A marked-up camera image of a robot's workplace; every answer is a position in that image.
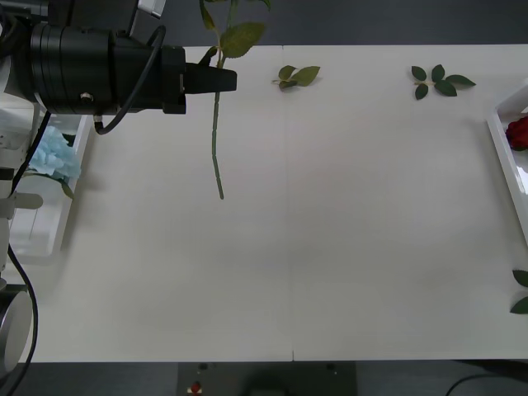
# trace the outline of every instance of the blue flower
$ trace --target blue flower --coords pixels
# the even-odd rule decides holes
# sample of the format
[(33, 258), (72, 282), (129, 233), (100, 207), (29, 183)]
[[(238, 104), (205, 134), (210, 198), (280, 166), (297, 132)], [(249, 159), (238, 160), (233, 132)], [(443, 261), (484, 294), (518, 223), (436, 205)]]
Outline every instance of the blue flower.
[(68, 141), (54, 126), (46, 128), (29, 168), (57, 179), (78, 178), (81, 174), (75, 150), (68, 146)]

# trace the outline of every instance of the white container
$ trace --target white container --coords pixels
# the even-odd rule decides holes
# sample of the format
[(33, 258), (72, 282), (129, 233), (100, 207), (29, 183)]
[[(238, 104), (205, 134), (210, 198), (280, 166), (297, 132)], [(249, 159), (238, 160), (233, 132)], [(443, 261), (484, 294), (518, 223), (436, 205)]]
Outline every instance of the white container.
[(506, 138), (508, 125), (528, 116), (528, 79), (500, 101), (488, 116), (489, 130), (515, 205), (522, 232), (528, 243), (528, 151), (512, 151)]
[[(92, 118), (85, 115), (52, 115), (49, 125), (63, 134), (76, 134), (73, 148), (82, 161)], [(68, 185), (75, 192), (77, 179)], [(10, 223), (10, 243), (24, 264), (48, 264), (60, 250), (72, 200), (56, 181), (43, 177), (24, 177), (17, 191), (39, 194), (44, 204), (38, 210), (17, 209)]]

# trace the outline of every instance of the red rose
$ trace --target red rose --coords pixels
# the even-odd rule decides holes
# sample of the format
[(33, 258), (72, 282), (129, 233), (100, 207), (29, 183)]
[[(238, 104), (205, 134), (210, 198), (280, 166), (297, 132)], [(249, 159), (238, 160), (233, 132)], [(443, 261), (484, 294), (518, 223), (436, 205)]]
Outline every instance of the red rose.
[(506, 137), (512, 150), (522, 151), (528, 149), (528, 117), (509, 124)]

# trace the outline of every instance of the artificial leaf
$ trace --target artificial leaf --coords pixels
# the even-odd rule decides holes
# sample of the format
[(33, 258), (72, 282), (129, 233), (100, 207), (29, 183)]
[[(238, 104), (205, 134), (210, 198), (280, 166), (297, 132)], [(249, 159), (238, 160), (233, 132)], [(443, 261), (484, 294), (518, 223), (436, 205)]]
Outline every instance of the artificial leaf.
[(514, 270), (513, 277), (519, 285), (528, 287), (528, 271)]
[(512, 314), (528, 314), (528, 297), (517, 301), (513, 307), (511, 307), (510, 312)]
[(270, 0), (259, 0), (267, 5), (267, 11), (271, 11), (271, 1)]
[(204, 0), (200, 0), (200, 12), (201, 19), (204, 21), (205, 29), (212, 31), (215, 28), (215, 22), (213, 21), (211, 14), (209, 14), (209, 11), (207, 11), (207, 8), (205, 8)]
[(50, 180), (53, 180), (54, 182), (58, 182), (58, 184), (60, 184), (60, 186), (62, 187), (63, 189), (63, 193), (70, 199), (73, 199), (75, 197), (75, 195), (73, 194), (73, 191), (71, 188), (69, 188), (69, 185), (68, 183), (64, 180), (64, 179), (55, 179), (54, 177), (50, 176), (50, 175), (46, 175), (45, 173), (36, 173), (36, 172), (28, 172), (28, 173), (24, 173), (24, 175), (22, 175), (23, 177), (28, 177), (28, 176), (40, 176), (40, 177), (45, 177), (46, 179), (50, 179)]
[(445, 80), (454, 85), (461, 85), (463, 87), (474, 87), (475, 84), (469, 78), (460, 76), (459, 74), (453, 74), (452, 76), (446, 77)]
[(420, 84), (417, 86), (416, 91), (414, 92), (414, 96), (416, 97), (416, 100), (419, 101), (426, 97), (428, 92), (429, 87), (426, 84)]
[(412, 75), (415, 77), (418, 81), (426, 81), (427, 73), (423, 68), (420, 68), (418, 66), (412, 66), (411, 67)]
[(70, 199), (72, 200), (75, 195), (73, 194), (73, 191), (71, 188), (69, 188), (69, 185), (66, 181), (64, 180), (58, 180), (57, 182), (60, 183), (60, 186), (63, 187), (63, 193)]
[(279, 72), (279, 78), (281, 80), (287, 80), (291, 77), (291, 74), (296, 70), (297, 68), (294, 68), (293, 66), (285, 66), (282, 68)]
[(204, 57), (201, 59), (201, 61), (198, 64), (201, 64), (203, 66), (209, 66), (211, 63), (211, 59), (218, 53), (218, 48), (211, 47), (207, 50)]
[(291, 79), (295, 80), (301, 87), (307, 87), (317, 77), (320, 69), (321, 68), (319, 66), (308, 66), (307, 68), (302, 68), (299, 72), (294, 74)]
[(256, 22), (245, 22), (228, 28), (222, 34), (220, 46), (226, 58), (244, 56), (262, 37), (266, 25)]
[(292, 87), (295, 87), (297, 85), (297, 82), (294, 81), (294, 80), (290, 80), (290, 81), (281, 81), (279, 83), (279, 87), (280, 87), (280, 90), (281, 91), (284, 91), (285, 89), (287, 88), (292, 88)]
[(447, 97), (456, 97), (456, 88), (446, 80), (441, 80), (435, 84), (436, 90)]
[(446, 75), (446, 71), (444, 70), (443, 66), (441, 64), (438, 64), (434, 67), (434, 69), (431, 72), (431, 80), (434, 83), (438, 83), (440, 80), (443, 79), (443, 77)]

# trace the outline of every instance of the white table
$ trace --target white table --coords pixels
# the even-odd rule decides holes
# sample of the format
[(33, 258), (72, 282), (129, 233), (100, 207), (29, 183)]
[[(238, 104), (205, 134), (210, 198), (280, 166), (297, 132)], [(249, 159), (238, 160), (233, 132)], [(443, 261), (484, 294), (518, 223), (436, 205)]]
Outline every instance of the white table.
[[(410, 66), (440, 63), (478, 86), (415, 102)], [(283, 94), (283, 64), (322, 79)], [(89, 142), (64, 254), (28, 266), (35, 361), (528, 356), (508, 312), (528, 249), (484, 122), (528, 46), (258, 47), (226, 66), (225, 201), (211, 96)]]

